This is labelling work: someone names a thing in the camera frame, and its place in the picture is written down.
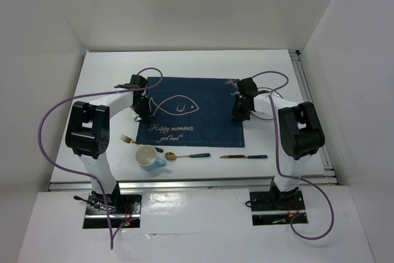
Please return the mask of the white plate with green rim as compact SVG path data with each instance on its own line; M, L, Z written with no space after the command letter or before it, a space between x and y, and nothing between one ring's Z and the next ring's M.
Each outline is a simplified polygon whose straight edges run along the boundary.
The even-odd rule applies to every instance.
M284 99L284 97L278 91L274 91L273 93L271 93L268 89L263 89L260 95L263 95L264 97L268 97L269 95L272 95L273 97ZM252 111L252 115L264 121L273 121L273 111L272 111L270 99L267 99L267 101L268 101L268 113Z

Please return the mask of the gold fork green handle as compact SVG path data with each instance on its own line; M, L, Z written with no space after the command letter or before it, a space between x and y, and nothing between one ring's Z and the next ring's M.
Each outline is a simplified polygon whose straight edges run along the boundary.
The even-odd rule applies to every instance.
M143 144L139 144L139 143L137 143L134 139L132 139L132 138L130 138L130 137L128 137L128 136L125 136L125 135L121 135L121 136L120 136L120 139L121 139L123 142L125 142L125 143L127 143L127 144L130 144L130 145L139 145L139 146L143 146ZM163 152L164 152L164 150L163 150L162 148L159 148L159 147L155 147L155 150L156 150L157 152L160 152L160 153L163 153Z

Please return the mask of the blue fish placemat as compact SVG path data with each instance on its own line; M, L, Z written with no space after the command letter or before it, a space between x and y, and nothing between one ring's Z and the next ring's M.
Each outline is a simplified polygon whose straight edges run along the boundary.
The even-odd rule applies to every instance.
M139 144L243 148L244 129L231 114L239 93L237 79L149 77L151 111L139 124Z

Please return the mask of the gold knife green handle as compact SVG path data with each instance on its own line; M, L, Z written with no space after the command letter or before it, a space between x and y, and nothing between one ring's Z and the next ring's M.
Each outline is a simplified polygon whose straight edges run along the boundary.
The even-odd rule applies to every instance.
M267 159L267 155L223 155L220 159L253 159L253 160L264 160Z

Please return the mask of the blue mug white inside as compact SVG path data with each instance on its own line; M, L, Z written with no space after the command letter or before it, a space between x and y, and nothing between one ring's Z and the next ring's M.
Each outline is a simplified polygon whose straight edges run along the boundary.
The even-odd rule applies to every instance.
M160 157L157 150L151 145L139 147L135 153L135 160L146 171L154 171L167 164L167 161Z

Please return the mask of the gold spoon green handle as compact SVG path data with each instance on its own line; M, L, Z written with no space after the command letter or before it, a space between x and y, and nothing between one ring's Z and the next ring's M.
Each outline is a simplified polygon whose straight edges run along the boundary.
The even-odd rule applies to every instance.
M209 158L211 156L210 153L197 153L197 154L191 154L191 155L176 155L175 153L172 152L167 152L165 153L164 157L168 161L175 161L180 158Z

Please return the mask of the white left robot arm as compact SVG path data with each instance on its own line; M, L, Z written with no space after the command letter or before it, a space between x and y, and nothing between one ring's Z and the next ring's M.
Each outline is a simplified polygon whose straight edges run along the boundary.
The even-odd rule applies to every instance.
M147 92L138 90L145 87L148 87L146 78L132 75L130 82L117 85L114 93L90 102L77 101L71 108L65 143L91 175L92 202L108 213L119 210L122 200L106 154L110 143L110 119L130 108L136 122L148 121L151 111Z

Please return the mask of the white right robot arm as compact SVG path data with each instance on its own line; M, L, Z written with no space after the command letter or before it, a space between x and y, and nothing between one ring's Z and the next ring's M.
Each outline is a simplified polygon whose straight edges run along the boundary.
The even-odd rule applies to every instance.
M252 78L242 79L236 85L233 121L249 120L251 113L274 120L277 173L264 201L275 209L285 209L296 198L310 158L325 144L315 106L311 102L291 102L275 91L260 91Z

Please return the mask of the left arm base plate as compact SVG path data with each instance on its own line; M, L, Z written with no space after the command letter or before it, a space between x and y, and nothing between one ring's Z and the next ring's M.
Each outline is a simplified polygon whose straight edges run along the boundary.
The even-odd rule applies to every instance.
M75 195L76 201L84 202L86 210L84 215L83 229L107 229L107 215L105 205L93 202L92 195L88 198L81 198ZM142 194L125 194L121 197L121 204L118 208L109 207L111 225L114 229L123 225L123 228L139 228L140 213L142 205Z

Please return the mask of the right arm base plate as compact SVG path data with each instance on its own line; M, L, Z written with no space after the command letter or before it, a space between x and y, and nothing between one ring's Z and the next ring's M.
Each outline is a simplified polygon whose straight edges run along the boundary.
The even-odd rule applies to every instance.
M291 200L275 205L268 192L250 192L245 206L251 210L253 226L286 225L295 217L294 224L307 224L304 198L298 191Z

